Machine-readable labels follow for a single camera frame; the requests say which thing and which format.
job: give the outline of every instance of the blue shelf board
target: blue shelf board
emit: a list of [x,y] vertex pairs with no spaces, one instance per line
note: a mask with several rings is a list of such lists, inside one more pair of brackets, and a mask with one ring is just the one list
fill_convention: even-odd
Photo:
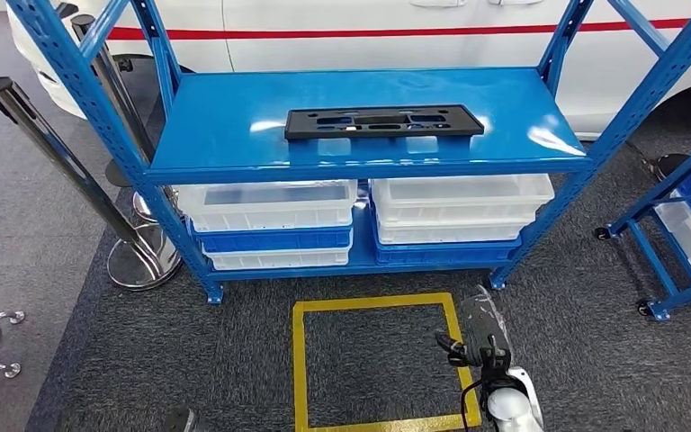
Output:
[[372,234],[372,217],[369,202],[360,200],[354,207],[354,244],[348,254],[347,265],[323,267],[282,267],[256,270],[223,270],[213,271],[210,277],[217,281],[235,281],[243,279],[278,279],[285,277],[312,277],[336,275],[369,275],[383,273],[429,272],[437,270],[460,270],[472,268],[496,268],[504,266],[507,260],[477,262],[475,265],[456,263],[450,265],[379,265],[375,255],[374,236]]
[[[463,104],[474,137],[283,137],[292,109]],[[532,67],[184,75],[146,177],[159,184],[569,172],[592,162]]]

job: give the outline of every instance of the yellow tape square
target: yellow tape square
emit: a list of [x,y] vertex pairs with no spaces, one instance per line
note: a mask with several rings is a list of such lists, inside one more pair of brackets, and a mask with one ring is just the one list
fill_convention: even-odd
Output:
[[[306,349],[304,344],[303,314],[305,312],[347,311],[353,309],[395,308],[401,306],[421,306],[441,304],[444,307],[446,326],[449,335],[462,340],[460,322],[454,308],[452,295],[448,292],[430,294],[393,295],[386,297],[363,297],[359,299],[298,301],[292,307],[292,380],[295,399],[295,430],[299,432],[408,432],[443,431],[462,428],[462,416],[411,418],[403,420],[379,421],[357,425],[331,427],[309,427],[309,403],[306,384]],[[472,384],[470,369],[457,368],[462,388]],[[480,410],[475,391],[467,393],[467,422],[469,426],[480,425]]]

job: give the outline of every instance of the gray floor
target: gray floor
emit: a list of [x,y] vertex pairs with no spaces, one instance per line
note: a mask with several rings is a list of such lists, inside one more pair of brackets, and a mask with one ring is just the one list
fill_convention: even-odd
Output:
[[[13,45],[0,13],[0,76],[12,77],[115,196],[103,176],[109,156],[87,123],[60,110]],[[142,77],[148,82],[150,76]],[[137,92],[151,110],[156,94]],[[0,430],[19,430],[49,369],[103,232],[103,223],[49,161],[0,113],[0,311],[27,319],[4,325],[0,360],[22,363],[22,374],[0,374]]]
[[[0,14],[4,74],[103,180],[103,146],[45,95]],[[152,94],[133,93],[151,108]],[[658,112],[633,143],[648,155],[691,149],[687,110]],[[639,156],[623,150],[497,296],[550,430],[691,429],[691,306],[667,323],[641,319],[636,300],[660,294],[652,271],[629,242],[589,236],[650,185]],[[102,271],[113,238],[102,231],[0,114],[0,311],[28,314],[4,329],[0,359],[21,362],[23,373],[0,375],[0,430],[23,429],[36,399],[31,430],[57,421],[71,430],[151,429],[181,403],[217,430],[287,430],[296,300],[449,292],[459,302],[480,280],[451,272],[231,283],[226,304],[207,307],[187,272],[162,290],[115,291]],[[439,317],[433,307],[307,317],[310,424],[455,412],[458,383],[426,336],[443,325]]]

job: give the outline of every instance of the blue rolling cart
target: blue rolling cart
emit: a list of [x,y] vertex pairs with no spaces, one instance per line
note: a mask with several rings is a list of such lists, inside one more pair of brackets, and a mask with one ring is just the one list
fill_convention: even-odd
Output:
[[[506,259],[473,265],[493,269],[491,285],[503,288],[517,264],[691,65],[691,20],[669,42],[628,0],[607,1],[659,59],[589,150],[571,131],[554,96],[566,51],[593,0],[569,2],[535,67],[235,74],[183,73],[153,0],[112,0],[80,45],[67,33],[48,0],[7,3],[166,230],[204,287],[209,302],[219,303],[221,282],[228,280],[471,265],[381,265],[376,258],[369,206],[357,205],[348,265],[215,271],[168,201],[163,185],[566,173],[566,182],[555,199],[523,229],[520,246]],[[137,150],[125,121],[89,67],[129,3],[152,49],[166,113],[166,125],[151,163]],[[290,110],[441,104],[463,104],[484,126],[484,134],[462,145],[457,139],[439,136],[436,149],[430,153],[415,151],[406,139],[350,139],[345,151],[330,152],[314,139],[288,142],[283,138]]]
[[685,160],[682,165],[663,181],[650,189],[639,201],[629,208],[624,216],[607,227],[595,230],[595,235],[599,239],[617,238],[622,233],[629,232],[640,245],[642,253],[651,262],[656,275],[658,275],[669,295],[661,301],[646,300],[638,304],[638,310],[641,314],[652,316],[656,320],[667,320],[669,318],[669,311],[691,302],[691,286],[684,290],[677,288],[666,267],[660,261],[651,243],[639,226],[640,220],[647,217],[653,218],[658,223],[664,238],[671,245],[671,248],[691,279],[691,260],[684,250],[684,245],[672,235],[670,232],[671,227],[666,225],[664,217],[659,213],[660,206],[668,203],[687,203],[687,208],[691,214],[691,157]]

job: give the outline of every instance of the carpet floor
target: carpet floor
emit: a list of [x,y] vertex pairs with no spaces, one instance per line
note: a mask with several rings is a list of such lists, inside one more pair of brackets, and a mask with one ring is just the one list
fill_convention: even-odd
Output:
[[[681,114],[658,110],[633,136],[637,149],[622,148],[493,294],[548,430],[691,430],[691,304],[666,322],[640,316],[638,300],[663,295],[659,280],[630,239],[592,237],[653,185],[640,151],[691,150],[691,119]],[[129,202],[121,193],[121,207]],[[112,287],[103,265],[113,241],[106,232],[28,430],[157,430],[180,405],[211,430],[293,430],[296,301],[450,293],[459,314],[484,276],[236,282],[222,305],[209,306],[188,269],[152,292]],[[304,321],[309,426],[458,412],[459,380],[433,340],[444,326],[439,306],[316,312]]]

